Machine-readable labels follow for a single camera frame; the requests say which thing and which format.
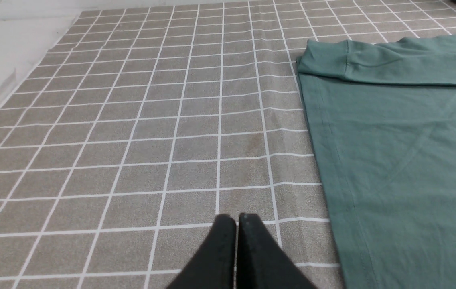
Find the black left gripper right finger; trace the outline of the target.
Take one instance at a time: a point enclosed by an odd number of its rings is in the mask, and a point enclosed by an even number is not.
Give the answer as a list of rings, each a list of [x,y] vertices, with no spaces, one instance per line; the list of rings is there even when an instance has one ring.
[[[237,289],[315,289],[257,214],[239,215]]]

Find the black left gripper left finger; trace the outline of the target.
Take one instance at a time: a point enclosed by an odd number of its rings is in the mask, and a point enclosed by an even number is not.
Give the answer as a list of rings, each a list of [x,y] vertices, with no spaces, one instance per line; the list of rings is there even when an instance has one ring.
[[[167,288],[233,288],[236,236],[235,220],[226,214],[217,215],[196,253]]]

